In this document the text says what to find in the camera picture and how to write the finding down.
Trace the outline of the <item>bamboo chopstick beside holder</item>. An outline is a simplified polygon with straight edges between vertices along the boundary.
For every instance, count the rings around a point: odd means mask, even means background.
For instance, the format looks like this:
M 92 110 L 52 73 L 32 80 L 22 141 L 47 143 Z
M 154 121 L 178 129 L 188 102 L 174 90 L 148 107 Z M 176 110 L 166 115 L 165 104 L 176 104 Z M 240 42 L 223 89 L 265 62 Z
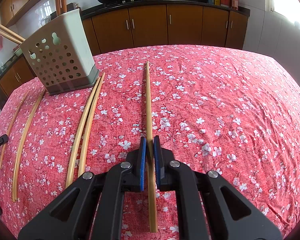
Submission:
M 81 136 L 83 133 L 83 128 L 85 126 L 85 122 L 87 120 L 87 116 L 93 101 L 93 98 L 95 96 L 95 93 L 97 91 L 98 88 L 98 84 L 100 83 L 100 77 L 97 79 L 90 95 L 89 98 L 87 100 L 87 103 L 85 105 L 84 111 L 82 113 L 78 128 L 77 128 L 77 132 L 75 135 L 75 139 L 74 139 L 74 144 L 72 146 L 72 150 L 71 150 L 71 156 L 70 156 L 70 160 L 69 160 L 69 166 L 68 166 L 68 172 L 67 172 L 67 176 L 66 176 L 66 185 L 65 187 L 68 187 L 72 184 L 73 182 L 73 178 L 74 178 L 74 170 L 75 170 L 75 163 L 76 163 L 76 157 L 77 157 L 77 152 L 78 152 L 78 148 L 81 142 Z

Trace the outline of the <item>chopstick leaning left of holder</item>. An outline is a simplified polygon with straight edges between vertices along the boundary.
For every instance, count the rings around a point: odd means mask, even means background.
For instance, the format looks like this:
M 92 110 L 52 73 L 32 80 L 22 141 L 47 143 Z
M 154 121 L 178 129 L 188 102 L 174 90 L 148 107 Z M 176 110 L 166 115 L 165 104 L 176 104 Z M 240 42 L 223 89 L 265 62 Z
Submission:
M 2 24 L 0 24 L 0 35 L 18 45 L 22 44 L 25 41 L 25 38 L 6 28 Z

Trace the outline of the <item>red floral tablecloth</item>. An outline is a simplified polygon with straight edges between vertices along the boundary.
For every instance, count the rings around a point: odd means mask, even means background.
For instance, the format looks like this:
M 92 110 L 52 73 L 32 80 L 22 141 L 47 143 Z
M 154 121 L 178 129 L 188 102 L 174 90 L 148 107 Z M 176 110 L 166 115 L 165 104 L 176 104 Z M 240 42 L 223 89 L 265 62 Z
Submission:
M 156 46 L 94 57 L 105 73 L 85 169 L 108 171 L 146 133 L 143 68 L 149 62 L 153 133 L 193 170 L 215 170 L 286 236 L 300 220 L 300 87 L 273 58 L 206 46 Z M 16 89 L 0 113 L 0 136 L 29 92 L 11 129 L 0 169 L 1 220 L 17 235 L 64 189 L 77 127 L 90 89 L 44 94 L 21 155 L 16 153 L 44 86 Z

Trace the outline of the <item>bamboo chopstick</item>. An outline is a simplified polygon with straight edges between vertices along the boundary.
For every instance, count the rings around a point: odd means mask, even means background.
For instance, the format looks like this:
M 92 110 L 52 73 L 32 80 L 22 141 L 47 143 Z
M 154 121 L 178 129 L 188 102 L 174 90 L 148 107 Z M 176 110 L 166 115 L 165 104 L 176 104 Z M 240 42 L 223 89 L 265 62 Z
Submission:
M 151 100 L 151 82 L 149 73 L 149 62 L 145 63 L 146 72 L 146 140 L 148 146 L 147 154 L 147 189 L 148 189 L 148 213 L 150 232 L 158 231 L 157 221 L 157 203 L 155 188 L 154 156 L 153 156 L 153 129 L 152 129 L 152 100 Z
M 101 91 L 102 83 L 104 81 L 104 77 L 105 77 L 105 73 L 102 74 L 102 76 L 99 80 L 98 87 L 96 89 L 96 92 L 95 92 L 95 95 L 94 95 L 94 98 L 93 98 L 93 101 L 91 103 L 91 107 L 89 110 L 89 115 L 88 115 L 87 123 L 85 126 L 85 130 L 84 130 L 84 136 L 83 136 L 83 142 L 82 142 L 82 148 L 81 148 L 81 154 L 80 154 L 78 177 L 80 177 L 85 172 L 85 163 L 86 163 L 86 158 L 87 158 L 87 150 L 88 150 L 90 132 L 91 132 L 91 127 L 92 127 L 92 123 L 94 120 L 95 109 L 96 109 L 99 94 Z
M 30 114 L 28 116 L 27 122 L 25 124 L 23 133 L 21 135 L 21 139 L 19 141 L 16 158 L 15 158 L 15 165 L 14 165 L 14 171 L 13 171 L 13 181 L 12 181 L 12 202 L 16 202 L 18 199 L 18 176 L 19 176 L 19 168 L 20 168 L 20 161 L 21 161 L 21 155 L 23 152 L 25 140 L 27 137 L 27 134 L 29 132 L 33 117 L 36 113 L 37 108 L 39 107 L 39 104 L 46 93 L 46 89 L 44 89 L 38 96 L 37 100 L 35 101 Z
M 75 163 L 76 163 L 76 157 L 77 157 L 77 152 L 78 152 L 78 148 L 81 142 L 81 136 L 83 133 L 83 128 L 85 126 L 85 122 L 87 120 L 87 116 L 93 101 L 93 98 L 95 96 L 95 93 L 97 91 L 98 88 L 98 84 L 100 83 L 100 77 L 97 79 L 90 95 L 89 98 L 87 100 L 87 103 L 85 105 L 84 111 L 82 113 L 78 128 L 77 128 L 77 132 L 75 135 L 75 139 L 74 139 L 74 144 L 72 146 L 72 150 L 71 150 L 71 156 L 70 156 L 70 160 L 69 160 L 69 166 L 68 166 L 68 172 L 67 172 L 67 176 L 66 176 L 66 185 L 65 187 L 68 187 L 72 184 L 73 182 L 73 178 L 74 178 L 74 170 L 75 170 Z
M 10 124 L 9 124 L 9 126 L 8 126 L 8 129 L 7 129 L 7 133 L 6 133 L 6 134 L 7 134 L 8 137 L 9 137 L 9 135 L 10 135 L 10 133 L 11 133 L 11 129 L 12 129 L 12 127 L 13 127 L 13 124 L 14 124 L 16 118 L 17 118 L 17 115 L 18 115 L 18 113 L 19 113 L 19 111 L 20 111 L 20 109 L 21 109 L 21 107 L 22 107 L 22 105 L 23 105 L 23 103 L 24 103 L 24 101 L 25 101 L 25 99 L 26 99 L 28 93 L 29 93 L 29 92 L 26 92 L 26 93 L 24 94 L 22 100 L 20 101 L 18 107 L 17 107 L 16 110 L 15 110 L 15 113 L 14 113 L 14 115 L 13 115 L 11 121 L 10 121 Z M 0 154 L 0 169 L 2 169 L 2 161 L 3 161 L 3 157 L 4 157 L 5 148 L 6 148 L 6 144 L 4 144 L 4 145 L 2 146 L 2 150 L 1 150 L 1 154 Z

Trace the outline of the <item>perforated grey utensil holder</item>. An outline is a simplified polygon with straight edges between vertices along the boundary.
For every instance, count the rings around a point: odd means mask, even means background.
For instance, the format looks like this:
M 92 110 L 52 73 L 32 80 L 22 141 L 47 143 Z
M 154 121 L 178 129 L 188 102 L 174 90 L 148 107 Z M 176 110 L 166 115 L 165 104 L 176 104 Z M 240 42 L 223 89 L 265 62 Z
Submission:
M 50 95 L 92 87 L 99 70 L 85 35 L 80 10 L 57 16 L 20 45 Z

